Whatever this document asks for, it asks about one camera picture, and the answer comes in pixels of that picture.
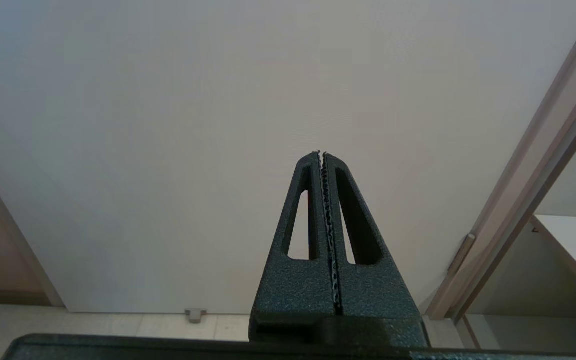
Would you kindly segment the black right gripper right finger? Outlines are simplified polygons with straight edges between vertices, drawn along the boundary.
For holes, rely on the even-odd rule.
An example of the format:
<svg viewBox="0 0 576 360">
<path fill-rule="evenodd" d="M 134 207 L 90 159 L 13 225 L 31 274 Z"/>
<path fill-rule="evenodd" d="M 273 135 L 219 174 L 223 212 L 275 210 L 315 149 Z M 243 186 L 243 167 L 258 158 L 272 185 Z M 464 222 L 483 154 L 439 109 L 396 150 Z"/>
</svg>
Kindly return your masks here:
<svg viewBox="0 0 576 360">
<path fill-rule="evenodd" d="M 334 346 L 426 347 L 418 306 L 349 167 L 323 155 L 324 203 L 334 246 L 336 303 L 323 320 Z"/>
</svg>

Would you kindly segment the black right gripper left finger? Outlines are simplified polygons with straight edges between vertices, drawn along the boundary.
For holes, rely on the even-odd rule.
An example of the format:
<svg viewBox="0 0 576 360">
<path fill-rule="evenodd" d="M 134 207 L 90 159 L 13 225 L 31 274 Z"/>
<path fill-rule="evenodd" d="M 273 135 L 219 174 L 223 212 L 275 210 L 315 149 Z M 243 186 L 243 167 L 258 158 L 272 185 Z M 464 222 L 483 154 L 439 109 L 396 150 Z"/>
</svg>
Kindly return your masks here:
<svg viewBox="0 0 576 360">
<path fill-rule="evenodd" d="M 298 207 L 307 198 L 307 259 L 290 257 Z M 317 323 L 338 307 L 320 153 L 296 164 L 249 319 L 252 343 L 310 343 Z"/>
</svg>

